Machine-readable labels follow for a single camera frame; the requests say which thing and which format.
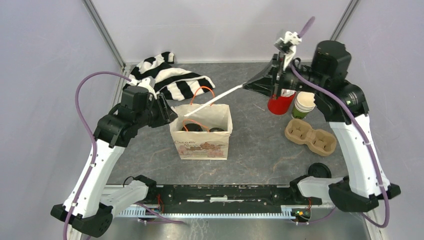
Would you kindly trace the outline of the paper takeout bag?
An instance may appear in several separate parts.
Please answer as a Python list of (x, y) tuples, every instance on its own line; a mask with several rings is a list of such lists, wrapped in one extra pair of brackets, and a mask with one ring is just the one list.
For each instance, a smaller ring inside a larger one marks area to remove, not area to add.
[[(178, 118), (170, 123), (169, 131), (178, 155), (182, 160), (227, 160), (233, 131), (230, 107), (213, 103), (191, 116), (184, 116), (200, 106), (191, 100), (189, 104), (172, 107)], [(183, 125), (189, 123), (200, 125), (203, 131), (181, 131)], [(225, 131), (209, 132), (215, 127)]]

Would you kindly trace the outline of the white straw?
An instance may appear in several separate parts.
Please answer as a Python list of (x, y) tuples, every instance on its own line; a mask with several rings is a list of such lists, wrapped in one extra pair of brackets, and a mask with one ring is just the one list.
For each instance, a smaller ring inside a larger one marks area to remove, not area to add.
[(233, 88), (231, 88), (231, 89), (229, 89), (229, 90), (227, 90), (227, 91), (225, 91), (225, 92), (223, 92), (223, 93), (221, 93), (221, 94), (219, 94), (219, 95), (215, 96), (215, 97), (214, 97), (214, 98), (212, 98), (211, 100), (209, 100), (209, 101), (207, 101), (206, 103), (202, 104), (201, 106), (197, 107), (197, 108), (196, 108), (196, 109), (194, 109), (193, 111), (191, 111), (191, 112), (189, 112), (189, 113), (185, 114), (184, 116), (185, 116), (185, 117), (189, 117), (189, 116), (191, 116), (191, 115), (193, 115), (193, 114), (197, 113), (198, 111), (200, 111), (200, 110), (204, 109), (204, 108), (205, 108), (205, 107), (207, 107), (207, 106), (210, 106), (210, 105), (214, 104), (216, 101), (218, 101), (218, 100), (222, 99), (223, 97), (225, 97), (225, 96), (227, 96), (227, 95), (231, 94), (232, 92), (234, 92), (234, 91), (236, 91), (236, 90), (238, 90), (238, 89), (241, 89), (243, 86), (244, 86), (244, 84), (243, 84), (243, 83), (242, 83), (242, 84), (239, 84), (239, 85), (237, 85), (237, 86), (235, 86), (235, 87), (233, 87)]

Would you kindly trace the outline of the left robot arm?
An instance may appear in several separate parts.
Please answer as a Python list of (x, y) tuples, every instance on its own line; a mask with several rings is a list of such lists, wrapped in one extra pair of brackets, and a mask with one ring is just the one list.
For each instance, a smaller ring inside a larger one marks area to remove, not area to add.
[(113, 218), (130, 205), (153, 203), (156, 182), (143, 176), (109, 197), (102, 193), (117, 160), (139, 129), (162, 127), (177, 118), (162, 93), (153, 93), (151, 87), (125, 87), (120, 103), (98, 121), (91, 135), (92, 149), (74, 190), (64, 203), (52, 207), (51, 216), (82, 234), (99, 238)]

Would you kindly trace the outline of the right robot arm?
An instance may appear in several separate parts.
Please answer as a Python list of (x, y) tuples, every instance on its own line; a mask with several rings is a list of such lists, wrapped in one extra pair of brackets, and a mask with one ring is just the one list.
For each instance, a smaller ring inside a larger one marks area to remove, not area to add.
[(401, 189), (385, 176), (370, 130), (370, 115), (362, 89), (347, 80), (351, 54), (343, 43), (324, 40), (317, 44), (310, 65), (294, 59), (284, 67), (275, 54), (260, 73), (243, 88), (270, 98), (282, 90), (314, 94), (316, 107), (329, 123), (339, 142), (348, 175), (328, 186), (334, 205), (343, 212), (364, 213), (380, 201), (398, 196)]

